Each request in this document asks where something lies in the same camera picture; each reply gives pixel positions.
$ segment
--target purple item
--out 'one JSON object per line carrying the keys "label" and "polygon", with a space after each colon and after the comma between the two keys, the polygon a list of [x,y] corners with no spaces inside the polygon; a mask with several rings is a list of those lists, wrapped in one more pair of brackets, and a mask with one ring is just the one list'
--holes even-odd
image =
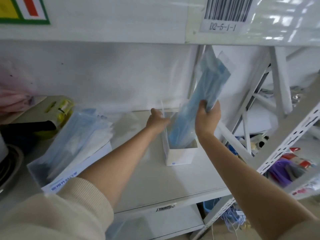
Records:
{"label": "purple item", "polygon": [[290,179],[289,174],[287,173],[285,167],[288,164],[294,164],[292,161],[288,159],[280,159],[276,161],[268,171],[272,173],[272,175],[279,181],[282,187],[286,187],[287,185],[291,184],[292,181]]}

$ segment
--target person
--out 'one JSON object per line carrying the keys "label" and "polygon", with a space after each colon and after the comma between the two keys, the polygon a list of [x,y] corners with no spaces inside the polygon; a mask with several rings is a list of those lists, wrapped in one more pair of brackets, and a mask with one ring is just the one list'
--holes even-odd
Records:
{"label": "person", "polygon": [[[318,219],[310,211],[214,136],[221,118],[219,102],[209,113],[205,107],[201,101],[195,120],[198,140],[261,238],[320,239]],[[105,239],[112,208],[148,145],[169,122],[151,109],[144,129],[69,180],[58,194],[37,194],[12,209],[1,224],[0,239]]]}

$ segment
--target person's left hand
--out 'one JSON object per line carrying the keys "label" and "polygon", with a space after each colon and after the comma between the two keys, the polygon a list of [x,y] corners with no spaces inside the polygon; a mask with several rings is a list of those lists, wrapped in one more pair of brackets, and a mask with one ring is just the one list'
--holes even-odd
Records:
{"label": "person's left hand", "polygon": [[146,122],[146,128],[150,129],[150,131],[152,131],[154,134],[154,138],[156,138],[157,135],[160,134],[169,123],[169,118],[164,118],[159,110],[152,108],[151,115]]}

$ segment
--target yellow rectangle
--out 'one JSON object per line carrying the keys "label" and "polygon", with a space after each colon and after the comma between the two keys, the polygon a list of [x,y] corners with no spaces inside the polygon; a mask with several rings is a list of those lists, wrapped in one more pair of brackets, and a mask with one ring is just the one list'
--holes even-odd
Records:
{"label": "yellow rectangle", "polygon": [[0,0],[0,19],[19,19],[11,0]]}

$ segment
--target green border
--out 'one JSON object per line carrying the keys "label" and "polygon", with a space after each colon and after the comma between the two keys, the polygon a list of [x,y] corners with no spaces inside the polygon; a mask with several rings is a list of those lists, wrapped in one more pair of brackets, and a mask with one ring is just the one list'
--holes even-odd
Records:
{"label": "green border", "polygon": [[22,13],[20,12],[18,3],[16,0],[11,0],[12,4],[18,14],[19,19],[16,18],[0,18],[0,24],[36,24],[36,25],[48,25],[50,24],[47,11],[45,9],[45,5],[43,3],[43,0],[40,0],[44,15],[46,20],[26,20],[23,18]]}

